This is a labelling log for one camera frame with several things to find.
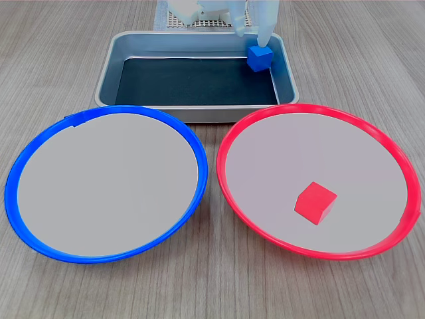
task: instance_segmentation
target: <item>white mesh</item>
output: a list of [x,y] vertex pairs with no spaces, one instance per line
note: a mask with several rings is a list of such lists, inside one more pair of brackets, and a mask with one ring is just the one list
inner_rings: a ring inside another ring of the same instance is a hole
[[[184,27],[231,27],[232,24],[225,23],[221,20],[210,20],[210,21],[195,21],[192,25],[185,25],[183,22],[178,20],[174,14],[168,11],[167,16],[167,28],[184,28]],[[245,11],[245,27],[251,27],[252,21],[248,10]]]

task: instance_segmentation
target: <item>plate rim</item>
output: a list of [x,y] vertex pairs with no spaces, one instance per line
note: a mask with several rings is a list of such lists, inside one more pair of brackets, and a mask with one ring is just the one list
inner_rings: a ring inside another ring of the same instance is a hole
[[[192,198],[191,203],[189,204],[187,210],[183,214],[183,216],[161,236],[157,237],[153,241],[140,246],[136,249],[132,249],[130,251],[122,252],[114,255],[106,255],[99,257],[89,257],[89,256],[79,256],[79,255],[71,255],[68,253],[64,253],[62,251],[53,249],[48,245],[44,244],[40,240],[38,240],[27,228],[23,219],[21,217],[19,206],[18,206],[18,188],[19,188],[19,180],[21,178],[21,174],[25,168],[25,165],[30,160],[31,156],[50,138],[55,136],[60,131],[69,128],[71,126],[77,127],[87,121],[93,120],[94,118],[99,118],[101,116],[106,116],[110,114],[136,114],[140,116],[146,116],[149,118],[153,118],[155,120],[159,120],[160,122],[167,124],[172,127],[175,131],[177,131],[190,145],[193,150],[196,160],[197,160],[197,168],[198,168],[198,184],[195,191],[195,194]],[[61,121],[51,125],[43,132],[41,132],[37,137],[35,137],[19,154],[18,158],[15,160],[5,184],[5,192],[4,192],[4,204],[6,215],[9,220],[10,225],[12,226],[14,232],[17,236],[30,248],[35,250],[36,252],[50,257],[52,259],[56,259],[58,261],[64,261],[67,263],[77,263],[77,264],[98,264],[98,263],[109,263],[113,261],[118,261],[126,258],[130,258],[134,255],[138,255],[143,253],[158,244],[162,243],[170,236],[172,236],[177,230],[179,230],[193,215],[199,206],[203,195],[205,194],[205,190],[207,188],[207,181],[209,175],[209,167],[207,161],[207,155],[205,149],[197,137],[197,135],[177,118],[164,113],[160,110],[155,110],[152,108],[146,108],[143,106],[132,106],[132,105],[116,105],[116,106],[103,106],[91,108],[88,110],[83,110],[81,112],[65,116]]]
[[[362,131],[368,133],[368,135],[370,135],[378,143],[384,146],[384,148],[396,160],[397,164],[402,170],[404,179],[406,181],[407,202],[404,213],[400,219],[400,223],[389,236],[387,236],[379,243],[360,251],[351,251],[346,253],[328,253],[324,251],[315,251],[290,244],[263,231],[255,223],[249,220],[249,218],[239,208],[228,188],[226,180],[226,159],[233,141],[235,141],[239,134],[242,133],[247,127],[260,120],[263,120],[264,118],[291,113],[325,115],[352,124],[357,128],[361,129]],[[410,163],[406,154],[401,150],[401,148],[384,132],[380,131],[374,125],[350,113],[335,108],[330,108],[328,106],[302,103],[279,104],[270,108],[255,111],[247,115],[239,122],[237,122],[233,127],[231,127],[227,135],[225,135],[218,149],[216,162],[216,174],[218,177],[218,183],[220,185],[220,188],[228,204],[232,207],[233,211],[239,216],[239,218],[244,223],[246,223],[253,231],[258,233],[260,236],[267,239],[268,241],[272,242],[273,244],[307,257],[334,261],[348,261],[364,259],[379,255],[399,244],[399,242],[401,242],[413,229],[420,216],[421,189],[419,179],[412,164]]]

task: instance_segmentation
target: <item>metal tray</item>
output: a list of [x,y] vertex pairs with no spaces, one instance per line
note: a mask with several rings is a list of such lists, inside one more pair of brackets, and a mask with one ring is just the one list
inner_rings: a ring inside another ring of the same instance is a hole
[[[255,32],[247,32],[242,38],[235,36],[233,32],[128,31],[120,33],[111,41],[96,89],[95,101],[99,106],[116,104],[124,63],[129,59],[246,58],[248,47],[256,45],[256,38]],[[278,104],[296,103],[298,91],[283,40],[273,34],[269,47],[274,52],[270,74],[276,101]],[[271,104],[223,104],[143,106],[164,111],[185,123],[233,123],[255,110],[271,106]]]

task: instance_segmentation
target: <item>robotic arm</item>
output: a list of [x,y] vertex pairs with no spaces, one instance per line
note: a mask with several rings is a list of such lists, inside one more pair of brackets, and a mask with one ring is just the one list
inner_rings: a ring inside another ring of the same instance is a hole
[[[280,0],[256,0],[258,17],[258,45],[265,47],[278,22]],[[184,24],[190,25],[197,19],[207,20],[220,17],[230,19],[234,32],[242,37],[245,33],[246,0],[169,0],[169,10]]]

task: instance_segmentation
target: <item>tabletop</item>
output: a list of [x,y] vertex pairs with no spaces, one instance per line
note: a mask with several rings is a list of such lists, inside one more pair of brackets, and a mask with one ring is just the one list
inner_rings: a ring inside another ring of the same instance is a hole
[[[152,30],[155,8],[155,1],[0,1],[2,189],[37,134],[96,107],[111,38]],[[275,32],[299,101],[376,125],[425,185],[425,1],[282,1]],[[251,231],[220,191],[216,155],[230,126],[191,128],[208,156],[205,196],[184,227],[141,255],[102,265],[48,259],[16,236],[2,205],[0,318],[425,318],[425,217],[373,258],[290,253]]]

